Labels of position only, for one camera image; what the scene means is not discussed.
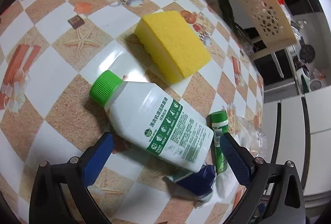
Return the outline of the beige plastic perforated rack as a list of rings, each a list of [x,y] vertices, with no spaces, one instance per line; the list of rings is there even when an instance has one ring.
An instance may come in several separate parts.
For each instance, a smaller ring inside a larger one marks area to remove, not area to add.
[[[236,0],[250,17],[266,48],[250,55],[252,60],[297,44],[297,38],[278,0]]]

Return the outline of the white refrigerator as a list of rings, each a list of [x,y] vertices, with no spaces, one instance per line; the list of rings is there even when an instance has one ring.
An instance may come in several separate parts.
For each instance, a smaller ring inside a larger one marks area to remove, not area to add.
[[[330,87],[263,105],[267,162],[293,161],[307,200],[330,197]]]

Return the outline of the checkered tablecloth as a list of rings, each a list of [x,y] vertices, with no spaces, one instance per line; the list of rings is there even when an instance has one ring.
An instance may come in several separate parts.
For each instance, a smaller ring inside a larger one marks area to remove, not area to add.
[[[177,11],[211,61],[167,85],[133,32],[142,16]],[[156,83],[202,123],[227,109],[261,125],[263,82],[227,25],[205,0],[15,0],[1,15],[1,193],[29,221],[38,165],[80,156],[109,129],[89,98],[105,70]]]

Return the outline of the dark blue package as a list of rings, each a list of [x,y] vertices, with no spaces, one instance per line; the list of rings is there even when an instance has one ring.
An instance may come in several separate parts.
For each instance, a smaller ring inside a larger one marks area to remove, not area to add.
[[[213,192],[213,184],[216,172],[214,165],[202,165],[197,173],[180,169],[176,173],[167,176],[172,183],[186,189],[198,200],[204,200]]]

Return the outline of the green white tube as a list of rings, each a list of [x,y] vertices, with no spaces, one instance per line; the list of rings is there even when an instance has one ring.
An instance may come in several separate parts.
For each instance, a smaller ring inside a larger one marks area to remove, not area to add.
[[[216,172],[221,174],[227,169],[227,161],[221,150],[221,137],[229,131],[228,116],[225,110],[221,110],[211,113],[209,117],[211,128],[214,132]]]

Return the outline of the yellow sponge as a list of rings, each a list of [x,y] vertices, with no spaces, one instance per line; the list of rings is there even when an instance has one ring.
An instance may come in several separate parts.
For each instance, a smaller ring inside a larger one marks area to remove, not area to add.
[[[145,15],[134,34],[170,85],[211,61],[203,43],[177,11]]]

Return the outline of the white detergent bottle green cap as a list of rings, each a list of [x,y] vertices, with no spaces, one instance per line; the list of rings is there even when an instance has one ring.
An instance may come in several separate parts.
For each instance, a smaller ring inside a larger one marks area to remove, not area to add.
[[[123,139],[193,173],[202,168],[213,131],[158,85],[123,81],[107,70],[90,97]]]

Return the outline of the black built-in oven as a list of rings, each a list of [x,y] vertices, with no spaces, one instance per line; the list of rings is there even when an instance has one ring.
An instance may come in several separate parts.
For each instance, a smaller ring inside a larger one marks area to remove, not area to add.
[[[286,79],[293,79],[291,65],[285,50],[275,52],[275,55],[281,72],[283,73],[283,77],[280,76],[277,65],[271,54],[254,61],[260,75],[263,78],[265,86],[272,85]]]

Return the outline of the clear plastic wrapper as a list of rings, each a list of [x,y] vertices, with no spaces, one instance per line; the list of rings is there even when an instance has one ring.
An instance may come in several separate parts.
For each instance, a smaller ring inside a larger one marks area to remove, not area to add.
[[[245,147],[254,157],[266,157],[267,140],[260,128],[246,121],[242,117],[235,116],[233,124],[229,125],[229,130],[235,140],[242,147]]]

